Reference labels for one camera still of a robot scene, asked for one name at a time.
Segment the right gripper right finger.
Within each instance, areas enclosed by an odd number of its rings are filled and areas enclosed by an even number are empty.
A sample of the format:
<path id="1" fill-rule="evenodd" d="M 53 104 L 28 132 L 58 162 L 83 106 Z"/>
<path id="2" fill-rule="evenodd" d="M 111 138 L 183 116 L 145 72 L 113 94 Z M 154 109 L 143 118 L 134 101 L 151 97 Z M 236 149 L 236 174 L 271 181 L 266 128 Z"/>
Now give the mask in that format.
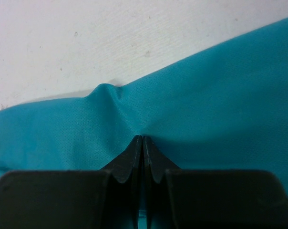
<path id="1" fill-rule="evenodd" d="M 143 137 L 143 151 L 146 183 L 160 183 L 167 169 L 180 169 L 158 149 L 151 137 Z"/>

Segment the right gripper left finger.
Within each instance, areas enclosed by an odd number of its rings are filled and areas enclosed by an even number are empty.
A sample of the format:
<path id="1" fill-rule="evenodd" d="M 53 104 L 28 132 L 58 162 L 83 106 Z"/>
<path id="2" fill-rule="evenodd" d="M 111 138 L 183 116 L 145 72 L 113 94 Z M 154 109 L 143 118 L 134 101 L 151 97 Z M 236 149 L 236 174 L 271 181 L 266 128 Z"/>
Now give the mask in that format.
<path id="1" fill-rule="evenodd" d="M 127 148 L 101 170 L 109 170 L 120 184 L 126 183 L 141 165 L 142 136 L 133 137 Z"/>

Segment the teal t-shirt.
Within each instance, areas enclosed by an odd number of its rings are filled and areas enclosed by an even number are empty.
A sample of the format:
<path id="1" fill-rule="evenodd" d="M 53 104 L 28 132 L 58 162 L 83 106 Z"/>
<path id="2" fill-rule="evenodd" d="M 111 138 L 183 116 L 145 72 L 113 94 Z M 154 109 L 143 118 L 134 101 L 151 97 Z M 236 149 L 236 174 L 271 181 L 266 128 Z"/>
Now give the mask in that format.
<path id="1" fill-rule="evenodd" d="M 120 184 L 101 168 L 136 135 Z M 160 183 L 144 136 L 180 167 Z M 0 229 L 288 229 L 288 18 L 124 86 L 0 111 Z"/>

